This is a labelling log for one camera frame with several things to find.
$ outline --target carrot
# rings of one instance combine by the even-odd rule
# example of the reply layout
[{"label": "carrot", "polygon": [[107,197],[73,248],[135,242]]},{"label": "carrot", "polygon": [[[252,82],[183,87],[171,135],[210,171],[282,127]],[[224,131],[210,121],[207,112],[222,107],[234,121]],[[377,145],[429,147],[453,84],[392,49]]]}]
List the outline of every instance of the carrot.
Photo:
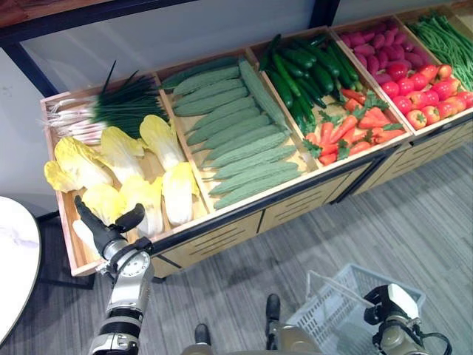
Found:
[{"label": "carrot", "polygon": [[351,130],[349,130],[347,133],[345,133],[344,136],[341,139],[343,139],[347,143],[354,142],[353,137],[354,137],[354,134],[355,134],[355,130],[356,130],[356,128],[353,127]]},{"label": "carrot", "polygon": [[404,131],[402,129],[397,129],[394,131],[383,131],[380,135],[377,135],[375,137],[375,143],[376,144],[381,144],[387,141],[390,141],[394,137],[398,137],[399,135],[402,135]]},{"label": "carrot", "polygon": [[331,164],[331,163],[335,163],[336,160],[337,160],[337,154],[335,154],[335,153],[332,153],[332,154],[329,154],[329,155],[324,155],[323,157],[319,158],[319,161],[324,166],[326,166],[328,164]]},{"label": "carrot", "polygon": [[322,152],[320,153],[321,156],[329,155],[332,153],[338,153],[338,144],[325,144],[324,146],[322,146]]},{"label": "carrot", "polygon": [[355,144],[354,146],[350,148],[349,155],[354,155],[356,153],[363,152],[364,150],[367,150],[369,148],[371,148],[370,143],[366,141],[358,142],[357,144]]},{"label": "carrot", "polygon": [[362,105],[367,99],[365,95],[361,94],[360,92],[356,92],[355,90],[341,88],[340,92],[345,98],[353,98]]},{"label": "carrot", "polygon": [[355,109],[362,109],[363,106],[354,98],[349,98],[345,103],[344,108],[349,112],[353,112]]},{"label": "carrot", "polygon": [[358,120],[353,115],[348,115],[341,126],[330,137],[330,143],[334,144],[341,140],[341,138],[352,128],[356,126]]}]

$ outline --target plastic basket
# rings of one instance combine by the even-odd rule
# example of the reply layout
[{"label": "plastic basket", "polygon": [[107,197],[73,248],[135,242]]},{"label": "plastic basket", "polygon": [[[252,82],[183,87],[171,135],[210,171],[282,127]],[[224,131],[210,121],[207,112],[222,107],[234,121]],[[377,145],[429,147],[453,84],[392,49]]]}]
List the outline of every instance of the plastic basket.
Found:
[{"label": "plastic basket", "polygon": [[[425,293],[396,280],[348,264],[332,280],[363,297],[375,287],[396,283],[416,301],[419,312],[426,299]],[[376,355],[372,336],[378,326],[363,320],[366,306],[325,283],[310,297],[310,274],[307,275],[306,303],[287,321],[311,334],[320,350],[330,355]]]}]

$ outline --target fake vegetable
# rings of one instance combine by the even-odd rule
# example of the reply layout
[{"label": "fake vegetable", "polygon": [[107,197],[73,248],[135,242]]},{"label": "fake vegetable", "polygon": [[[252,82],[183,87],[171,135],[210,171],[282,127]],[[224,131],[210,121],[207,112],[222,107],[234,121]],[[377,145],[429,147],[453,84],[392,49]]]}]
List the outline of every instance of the fake vegetable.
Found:
[{"label": "fake vegetable", "polygon": [[137,203],[145,208],[145,217],[138,224],[140,234],[152,237],[163,231],[163,215],[161,213],[161,188],[163,179],[157,177],[149,183],[139,175],[129,177],[123,182],[120,193],[126,200],[125,211],[131,211]]},{"label": "fake vegetable", "polygon": [[140,134],[166,171],[184,161],[177,142],[176,131],[162,118],[147,115],[140,125]]},{"label": "fake vegetable", "polygon": [[82,201],[106,226],[115,223],[126,208],[125,197],[113,186],[104,183],[87,189]]},{"label": "fake vegetable", "polygon": [[192,220],[192,195],[198,195],[199,189],[192,175],[190,163],[178,163],[163,176],[163,196],[166,215],[174,226]]},{"label": "fake vegetable", "polygon": [[136,158],[144,156],[143,146],[121,129],[109,127],[102,132],[101,154],[103,162],[121,183],[133,175],[144,178]]}]

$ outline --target tomato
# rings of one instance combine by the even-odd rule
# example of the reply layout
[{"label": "tomato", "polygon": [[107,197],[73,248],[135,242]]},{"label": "tomato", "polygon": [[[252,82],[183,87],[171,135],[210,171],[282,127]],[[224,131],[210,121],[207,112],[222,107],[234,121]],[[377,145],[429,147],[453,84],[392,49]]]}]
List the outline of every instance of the tomato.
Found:
[{"label": "tomato", "polygon": [[427,106],[437,106],[439,99],[438,94],[434,90],[427,90],[423,92],[427,97]]},{"label": "tomato", "polygon": [[425,106],[422,109],[422,113],[426,116],[427,122],[426,126],[434,124],[435,122],[440,121],[440,113],[438,113],[438,109],[433,106]]},{"label": "tomato", "polygon": [[439,79],[440,81],[446,80],[450,78],[451,74],[452,67],[450,67],[448,64],[442,64],[438,67],[437,79]]},{"label": "tomato", "polygon": [[412,91],[406,97],[412,102],[412,109],[423,109],[427,104],[427,96],[421,91]]},{"label": "tomato", "polygon": [[427,125],[427,118],[419,109],[408,112],[406,118],[415,129],[421,129]]},{"label": "tomato", "polygon": [[390,98],[395,98],[399,95],[399,85],[394,81],[388,81],[387,83],[384,83],[381,85],[381,88]]},{"label": "tomato", "polygon": [[425,76],[420,73],[415,73],[410,76],[410,78],[414,82],[414,90],[422,90],[424,87],[427,86],[429,80]]},{"label": "tomato", "polygon": [[398,81],[399,85],[399,95],[405,96],[411,91],[414,91],[414,81],[409,78],[404,78]]},{"label": "tomato", "polygon": [[405,96],[396,96],[392,102],[403,114],[407,114],[412,109],[412,102]]},{"label": "tomato", "polygon": [[443,120],[444,118],[452,116],[454,114],[453,112],[455,111],[455,108],[453,107],[452,103],[441,101],[437,105],[437,110],[440,114],[440,118]]},{"label": "tomato", "polygon": [[393,81],[397,81],[407,76],[407,70],[407,65],[402,63],[394,63],[386,69],[386,72]]},{"label": "tomato", "polygon": [[425,76],[429,81],[437,75],[438,68],[434,64],[427,64],[419,69],[419,73]]},{"label": "tomato", "polygon": [[462,98],[458,96],[452,96],[451,98],[447,98],[445,102],[449,102],[455,108],[455,114],[465,111],[466,109],[466,102]]},{"label": "tomato", "polygon": [[457,96],[465,101],[466,108],[473,107],[473,92],[471,91],[460,91]]}]

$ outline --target round table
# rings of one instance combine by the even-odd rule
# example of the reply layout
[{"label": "round table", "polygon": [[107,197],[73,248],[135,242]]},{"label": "round table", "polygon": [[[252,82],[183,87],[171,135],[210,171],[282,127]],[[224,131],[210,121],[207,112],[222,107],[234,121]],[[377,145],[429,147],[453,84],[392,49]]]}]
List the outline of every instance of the round table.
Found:
[{"label": "round table", "polygon": [[20,203],[0,196],[0,345],[12,331],[35,286],[41,238],[35,218]]}]

